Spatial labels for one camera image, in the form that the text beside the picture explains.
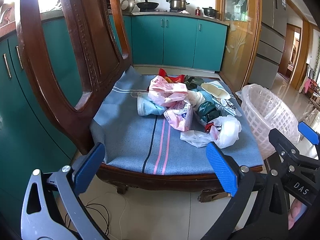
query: chair seat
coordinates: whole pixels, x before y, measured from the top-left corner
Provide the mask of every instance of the chair seat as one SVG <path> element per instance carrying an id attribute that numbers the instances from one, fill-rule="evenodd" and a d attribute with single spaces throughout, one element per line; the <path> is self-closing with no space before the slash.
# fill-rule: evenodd
<path id="1" fill-rule="evenodd" d="M 105 145 L 104 162 L 124 170 L 155 175 L 192 175 L 214 173 L 205 147 L 196 148 L 180 140 L 180 131 L 170 127 L 162 116 L 139 116 L 137 93 L 146 91 L 151 75 L 140 75 L 130 67 L 116 82 L 103 101 L 91 124 L 94 142 Z M 231 94 L 230 89 L 221 84 Z M 242 112 L 237 101 L 231 102 Z M 245 116 L 238 117 L 242 125 L 239 140 L 223 149 L 239 166 L 263 164 L 258 145 Z M 204 131 L 195 118 L 191 130 Z"/>

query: gray refrigerator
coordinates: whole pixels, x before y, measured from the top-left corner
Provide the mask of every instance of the gray refrigerator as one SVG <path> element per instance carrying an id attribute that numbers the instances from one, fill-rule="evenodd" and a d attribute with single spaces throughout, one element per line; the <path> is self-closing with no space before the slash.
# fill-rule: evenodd
<path id="1" fill-rule="evenodd" d="M 286 29 L 286 0 L 262 0 L 260 40 L 249 83 L 272 87 L 284 49 Z"/>

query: hanging vine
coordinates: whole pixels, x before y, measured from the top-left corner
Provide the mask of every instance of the hanging vine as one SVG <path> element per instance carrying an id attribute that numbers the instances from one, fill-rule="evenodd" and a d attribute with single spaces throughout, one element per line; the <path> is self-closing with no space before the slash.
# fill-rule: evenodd
<path id="1" fill-rule="evenodd" d="M 319 66 L 319 61 L 320 61 L 320 37 L 319 37 L 319 44 L 318 44 L 318 54 L 317 54 L 317 59 L 316 59 L 316 66 L 315 70 L 313 71 L 312 79 L 316 81 L 316 75 L 317 75 L 317 70 Z"/>

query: silver handle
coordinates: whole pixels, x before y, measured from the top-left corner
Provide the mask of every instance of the silver handle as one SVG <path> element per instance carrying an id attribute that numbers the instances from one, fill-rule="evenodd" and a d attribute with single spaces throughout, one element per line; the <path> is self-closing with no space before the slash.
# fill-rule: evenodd
<path id="1" fill-rule="evenodd" d="M 17 50 L 19 61 L 20 61 L 21 70 L 23 70 L 23 66 L 22 66 L 22 62 L 21 62 L 21 57 L 20 57 L 19 47 L 18 46 L 16 46 L 16 50 Z"/>
<path id="2" fill-rule="evenodd" d="M 3 54 L 3 58 L 4 58 L 5 66 L 7 67 L 7 72 L 8 72 L 9 80 L 10 80 L 12 78 L 12 76 L 11 76 L 10 69 L 9 69 L 8 62 L 7 62 L 7 55 L 5 53 Z"/>

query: white plastic basket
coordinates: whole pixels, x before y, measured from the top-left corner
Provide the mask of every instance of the white plastic basket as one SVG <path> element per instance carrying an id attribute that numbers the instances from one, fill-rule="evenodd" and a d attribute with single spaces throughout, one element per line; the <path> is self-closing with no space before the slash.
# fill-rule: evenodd
<path id="1" fill-rule="evenodd" d="M 241 98 L 241 108 L 256 138 L 263 159 L 276 151 L 268 138 L 273 128 L 277 128 L 294 145 L 297 145 L 300 137 L 298 121 L 280 98 L 257 84 L 244 86 Z"/>

